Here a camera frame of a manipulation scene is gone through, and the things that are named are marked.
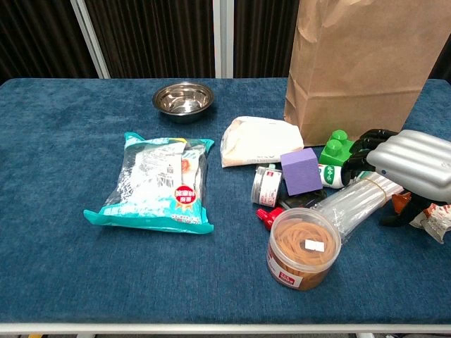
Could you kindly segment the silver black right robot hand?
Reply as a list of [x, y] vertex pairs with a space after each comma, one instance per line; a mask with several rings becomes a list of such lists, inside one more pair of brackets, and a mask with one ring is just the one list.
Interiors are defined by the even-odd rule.
[[353, 175], [376, 172], [411, 193], [399, 215], [382, 221], [387, 227], [407, 225], [431, 204], [450, 203], [450, 142], [424, 132], [368, 130], [342, 168]]

